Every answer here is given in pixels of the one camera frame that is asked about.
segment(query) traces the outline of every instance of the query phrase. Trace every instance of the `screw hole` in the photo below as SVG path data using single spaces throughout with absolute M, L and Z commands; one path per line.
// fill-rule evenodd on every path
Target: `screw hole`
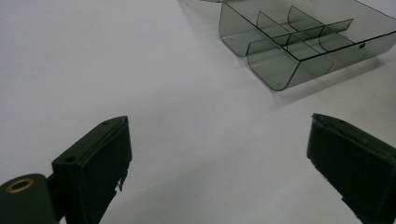
M 10 184 L 7 187 L 7 192 L 8 193 L 18 193 L 23 190 L 29 189 L 35 181 L 32 178 L 27 178 L 27 179 L 20 179 L 15 181 L 14 183 Z
M 68 157 L 68 158 L 66 158 L 67 162 L 72 162 L 72 161 L 75 161 L 75 160 L 76 160 L 76 157 Z

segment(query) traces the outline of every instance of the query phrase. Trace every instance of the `white table surface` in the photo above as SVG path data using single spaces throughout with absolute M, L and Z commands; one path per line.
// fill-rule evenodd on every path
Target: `white table surface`
M 364 3 L 396 17 L 394 0 Z M 396 48 L 282 92 L 219 38 L 198 0 L 0 1 L 0 182 L 103 120 L 134 160 L 101 223 L 360 223 L 306 158 L 311 115 L 396 147 Z

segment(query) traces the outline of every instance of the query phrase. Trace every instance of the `white surface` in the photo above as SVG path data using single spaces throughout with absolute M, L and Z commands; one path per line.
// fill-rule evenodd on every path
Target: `white surface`
M 396 17 L 393 0 L 366 0 Z M 198 0 L 0 1 L 0 182 L 127 115 L 134 160 L 105 223 L 360 223 L 305 156 L 311 115 L 396 147 L 396 48 L 270 91 Z

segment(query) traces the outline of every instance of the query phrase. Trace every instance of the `transparent plastic tray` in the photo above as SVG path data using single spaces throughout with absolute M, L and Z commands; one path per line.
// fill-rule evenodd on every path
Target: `transparent plastic tray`
M 396 20 L 355 0 L 225 0 L 219 32 L 275 91 L 396 44 Z

